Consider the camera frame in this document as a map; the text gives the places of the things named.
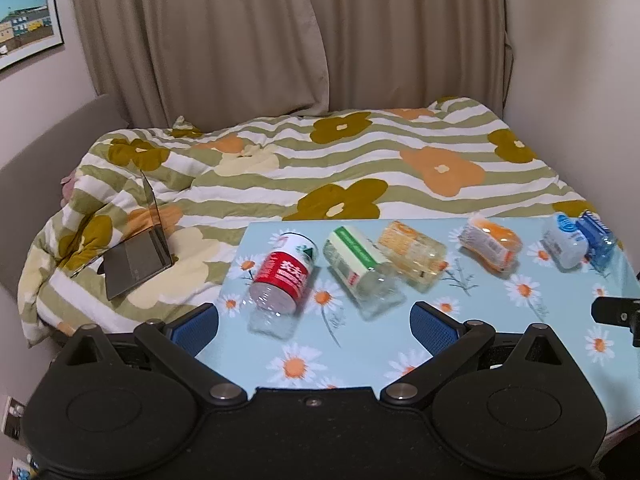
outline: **picture frame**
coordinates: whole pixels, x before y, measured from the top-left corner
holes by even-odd
[[[0,0],[0,72],[64,43],[56,0]]]

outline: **wall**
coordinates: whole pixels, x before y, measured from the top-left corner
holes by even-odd
[[[505,118],[593,202],[640,270],[640,0],[507,0]]]
[[[95,98],[72,0],[56,3],[64,46],[0,73],[0,166],[50,126]],[[0,287],[0,397],[11,394],[27,401],[55,350],[52,342],[27,349],[15,300]],[[24,457],[25,452],[0,435],[0,478],[8,474],[12,455]]]

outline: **red label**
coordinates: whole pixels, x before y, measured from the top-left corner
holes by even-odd
[[[284,290],[294,301],[298,301],[305,289],[309,271],[287,253],[274,251],[265,259],[255,275],[254,282],[269,283]]]

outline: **beige curtain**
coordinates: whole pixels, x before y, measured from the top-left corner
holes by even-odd
[[[138,127],[184,115],[212,131],[328,107],[309,0],[74,0],[99,93]]]
[[[472,97],[502,115],[504,0],[311,0],[330,109]]]

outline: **bed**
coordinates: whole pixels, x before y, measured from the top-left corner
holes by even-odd
[[[108,301],[100,255],[150,225],[140,170],[160,204],[175,264]],[[590,205],[507,124],[469,98],[428,108],[257,118],[204,134],[117,129],[82,158],[71,199],[35,237],[17,291],[24,334],[96,322],[130,332],[215,301],[254,221],[575,216]]]

